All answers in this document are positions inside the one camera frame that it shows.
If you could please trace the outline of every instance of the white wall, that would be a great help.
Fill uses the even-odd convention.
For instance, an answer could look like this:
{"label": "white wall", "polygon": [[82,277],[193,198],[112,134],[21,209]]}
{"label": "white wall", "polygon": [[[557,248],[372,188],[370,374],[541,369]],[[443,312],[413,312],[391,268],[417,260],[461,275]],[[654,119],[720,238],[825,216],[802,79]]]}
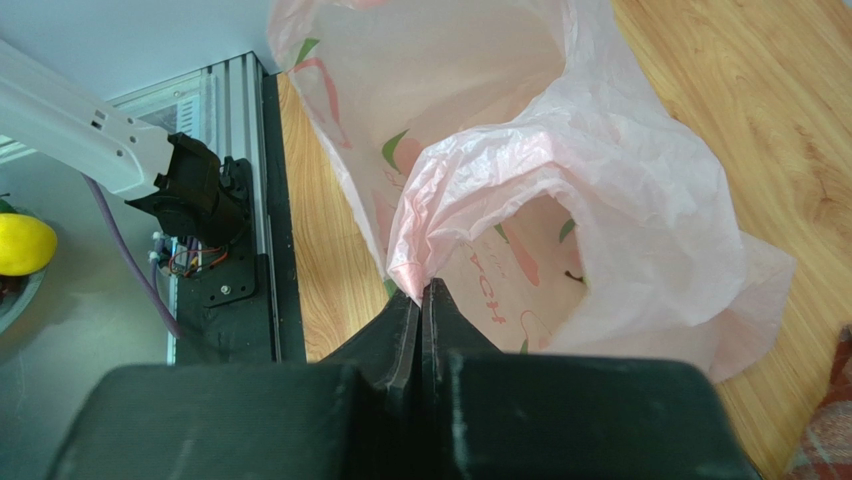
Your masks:
{"label": "white wall", "polygon": [[266,44],[272,0],[0,0],[0,38],[103,99]]}

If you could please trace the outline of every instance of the pink plastic bag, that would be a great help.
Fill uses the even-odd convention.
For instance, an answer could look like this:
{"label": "pink plastic bag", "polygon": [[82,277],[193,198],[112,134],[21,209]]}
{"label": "pink plastic bag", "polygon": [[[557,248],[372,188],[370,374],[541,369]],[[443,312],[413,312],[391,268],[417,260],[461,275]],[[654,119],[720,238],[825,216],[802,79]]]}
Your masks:
{"label": "pink plastic bag", "polygon": [[345,3],[282,0],[269,39],[384,278],[443,278],[504,351],[718,381],[771,347],[794,261],[739,231],[608,2]]}

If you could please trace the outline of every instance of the plaid cloth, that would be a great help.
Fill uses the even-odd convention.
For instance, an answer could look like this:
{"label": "plaid cloth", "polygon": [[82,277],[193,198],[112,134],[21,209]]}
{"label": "plaid cloth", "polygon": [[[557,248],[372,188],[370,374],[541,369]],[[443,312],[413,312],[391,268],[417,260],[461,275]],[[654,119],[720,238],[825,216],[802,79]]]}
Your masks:
{"label": "plaid cloth", "polygon": [[843,328],[828,394],[817,407],[784,480],[852,479],[852,326]]}

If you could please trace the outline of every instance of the wood grain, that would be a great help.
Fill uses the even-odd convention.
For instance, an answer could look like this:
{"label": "wood grain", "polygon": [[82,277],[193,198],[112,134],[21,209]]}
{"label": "wood grain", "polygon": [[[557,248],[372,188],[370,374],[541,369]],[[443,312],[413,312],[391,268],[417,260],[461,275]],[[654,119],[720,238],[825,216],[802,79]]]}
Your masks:
{"label": "wood grain", "polygon": [[[852,12],[841,0],[613,3],[666,108],[725,166],[741,228],[798,259],[777,345],[718,389],[746,451],[777,478],[852,322]],[[280,89],[305,336],[318,359],[386,296],[284,76]]]}

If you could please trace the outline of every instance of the yellow lemon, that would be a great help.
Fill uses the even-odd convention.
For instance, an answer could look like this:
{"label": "yellow lemon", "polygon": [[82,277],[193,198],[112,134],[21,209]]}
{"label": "yellow lemon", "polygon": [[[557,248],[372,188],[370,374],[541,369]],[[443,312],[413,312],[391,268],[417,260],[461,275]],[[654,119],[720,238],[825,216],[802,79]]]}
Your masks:
{"label": "yellow lemon", "polygon": [[0,275],[19,277],[37,272],[56,252],[56,232],[37,218],[0,214]]}

